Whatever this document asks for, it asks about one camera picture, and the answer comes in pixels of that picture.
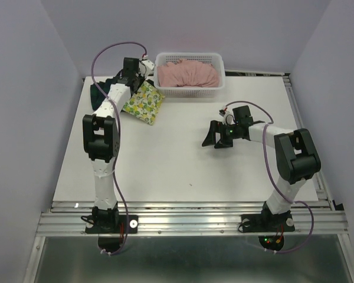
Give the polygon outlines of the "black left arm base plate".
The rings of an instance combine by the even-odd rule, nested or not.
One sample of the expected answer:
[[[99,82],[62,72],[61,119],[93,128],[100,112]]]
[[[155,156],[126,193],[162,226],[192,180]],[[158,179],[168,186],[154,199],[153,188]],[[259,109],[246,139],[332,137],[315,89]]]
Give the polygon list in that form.
[[[137,215],[119,215],[118,223],[98,223],[90,216],[81,216],[86,224],[85,233],[98,235],[97,244],[101,254],[117,255],[124,249],[127,237],[137,234],[139,217]]]

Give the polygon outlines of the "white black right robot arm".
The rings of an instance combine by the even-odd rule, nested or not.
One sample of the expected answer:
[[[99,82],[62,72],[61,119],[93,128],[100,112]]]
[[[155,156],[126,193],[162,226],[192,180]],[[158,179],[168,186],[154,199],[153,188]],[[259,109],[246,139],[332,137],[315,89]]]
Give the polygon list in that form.
[[[263,146],[264,161],[268,162],[267,149],[275,152],[278,180],[272,180],[273,192],[258,214],[241,215],[238,230],[241,233],[293,232],[294,220],[291,207],[297,204],[301,187],[321,169],[321,161],[308,129],[289,130],[268,123],[255,121],[251,115],[250,101],[239,101],[232,110],[226,104],[219,111],[221,121],[210,122],[202,146],[226,149],[235,139],[259,142]]]

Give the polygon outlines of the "lemon print skirt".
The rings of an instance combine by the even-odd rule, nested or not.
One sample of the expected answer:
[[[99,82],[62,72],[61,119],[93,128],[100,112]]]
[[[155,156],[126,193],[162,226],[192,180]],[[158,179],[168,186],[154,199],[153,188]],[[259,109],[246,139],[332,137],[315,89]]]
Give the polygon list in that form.
[[[137,93],[124,104],[122,111],[152,126],[164,99],[161,92],[149,81],[145,81]]]

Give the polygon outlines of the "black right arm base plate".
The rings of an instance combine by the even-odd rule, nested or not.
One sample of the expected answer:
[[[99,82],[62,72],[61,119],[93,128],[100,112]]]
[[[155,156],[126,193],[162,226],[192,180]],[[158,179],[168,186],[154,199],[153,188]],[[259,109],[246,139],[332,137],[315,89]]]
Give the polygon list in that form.
[[[281,215],[244,214],[238,225],[240,233],[259,233],[261,246],[267,251],[280,252],[284,246],[284,234],[294,232],[295,225],[291,213]]]

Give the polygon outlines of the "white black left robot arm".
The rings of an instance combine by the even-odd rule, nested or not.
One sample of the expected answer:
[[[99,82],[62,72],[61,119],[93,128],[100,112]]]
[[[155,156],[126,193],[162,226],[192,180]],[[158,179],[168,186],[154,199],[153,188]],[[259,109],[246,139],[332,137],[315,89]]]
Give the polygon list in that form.
[[[82,216],[86,233],[119,231],[118,201],[114,192],[114,163],[120,149],[117,117],[124,104],[137,92],[145,80],[137,58],[124,58],[123,68],[113,78],[104,100],[92,114],[82,120],[83,148],[93,166],[95,201],[91,215]]]

